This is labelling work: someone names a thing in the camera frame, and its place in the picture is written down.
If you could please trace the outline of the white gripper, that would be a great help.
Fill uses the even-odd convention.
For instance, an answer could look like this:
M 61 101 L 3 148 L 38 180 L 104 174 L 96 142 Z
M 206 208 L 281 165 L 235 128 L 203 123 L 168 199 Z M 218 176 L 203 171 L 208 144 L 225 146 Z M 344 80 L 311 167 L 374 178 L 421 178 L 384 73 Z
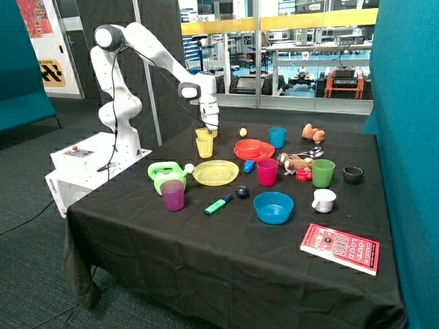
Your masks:
M 209 131 L 216 131 L 219 126 L 219 107 L 217 102 L 200 103 L 201 120 Z

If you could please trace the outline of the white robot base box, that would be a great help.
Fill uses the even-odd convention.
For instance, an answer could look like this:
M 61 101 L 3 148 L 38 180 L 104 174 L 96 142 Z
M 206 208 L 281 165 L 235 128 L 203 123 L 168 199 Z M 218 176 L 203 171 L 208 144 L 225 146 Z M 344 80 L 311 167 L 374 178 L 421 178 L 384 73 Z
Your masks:
M 55 169 L 45 180 L 60 216 L 90 192 L 151 153 L 136 147 L 123 152 L 115 135 L 99 132 L 50 154 Z

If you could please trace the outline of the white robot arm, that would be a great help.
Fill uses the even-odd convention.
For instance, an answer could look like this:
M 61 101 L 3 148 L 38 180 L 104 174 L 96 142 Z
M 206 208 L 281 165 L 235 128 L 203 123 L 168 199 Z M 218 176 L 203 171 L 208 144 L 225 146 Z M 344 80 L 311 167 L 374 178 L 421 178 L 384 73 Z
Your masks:
M 219 128 L 216 79 L 214 74 L 190 73 L 170 54 L 155 35 L 140 23 L 100 25 L 94 32 L 95 46 L 90 50 L 91 62 L 100 89 L 111 101 L 99 109 L 99 119 L 115 135 L 118 154 L 141 150 L 139 133 L 131 119 L 141 109 L 141 100 L 128 88 L 119 56 L 125 52 L 135 61 L 136 69 L 152 66 L 167 71 L 176 79 L 178 96 L 199 103 L 200 120 L 213 133 Z

